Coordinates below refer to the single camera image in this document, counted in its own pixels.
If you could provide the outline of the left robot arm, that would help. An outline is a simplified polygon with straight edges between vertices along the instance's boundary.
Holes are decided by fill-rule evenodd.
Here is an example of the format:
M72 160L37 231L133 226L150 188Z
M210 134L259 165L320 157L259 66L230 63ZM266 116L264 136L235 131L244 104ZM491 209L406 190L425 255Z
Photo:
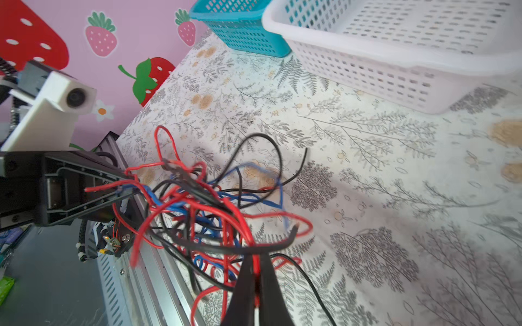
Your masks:
M21 71L2 61L1 70L1 100L12 100L1 142L1 229L111 221L112 205L133 195L110 188L125 179L123 170L108 155L70 145L97 91L37 61Z

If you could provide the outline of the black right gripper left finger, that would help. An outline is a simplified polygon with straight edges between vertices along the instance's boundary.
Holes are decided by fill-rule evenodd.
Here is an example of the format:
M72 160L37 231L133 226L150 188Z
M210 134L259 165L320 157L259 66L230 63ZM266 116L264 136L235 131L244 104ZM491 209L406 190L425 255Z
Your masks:
M257 282L254 259L246 255L221 326L254 326Z

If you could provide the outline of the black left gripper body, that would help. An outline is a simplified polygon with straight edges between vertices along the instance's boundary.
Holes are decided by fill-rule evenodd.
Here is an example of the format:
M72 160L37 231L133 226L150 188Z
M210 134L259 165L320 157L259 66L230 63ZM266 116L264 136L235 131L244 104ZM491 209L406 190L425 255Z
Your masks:
M48 225L60 220L50 211L80 204L79 175L58 171L79 153L1 152L1 227Z

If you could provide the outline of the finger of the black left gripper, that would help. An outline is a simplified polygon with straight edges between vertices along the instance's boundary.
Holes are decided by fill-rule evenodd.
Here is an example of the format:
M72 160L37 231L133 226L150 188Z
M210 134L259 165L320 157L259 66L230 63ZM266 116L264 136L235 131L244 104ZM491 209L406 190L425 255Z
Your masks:
M95 153L46 152L44 157L46 175L59 175L63 171L69 171L104 181L129 179L122 170L109 164Z
M44 204L44 225L69 225L73 220L109 221L110 206L134 195L133 190L82 193L51 190Z

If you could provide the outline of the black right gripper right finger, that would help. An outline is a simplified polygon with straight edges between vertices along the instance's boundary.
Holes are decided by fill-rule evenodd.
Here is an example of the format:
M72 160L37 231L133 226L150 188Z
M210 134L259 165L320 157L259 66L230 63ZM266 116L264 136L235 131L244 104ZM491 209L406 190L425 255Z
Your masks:
M258 295L259 323L263 326L294 326L268 255L260 256Z

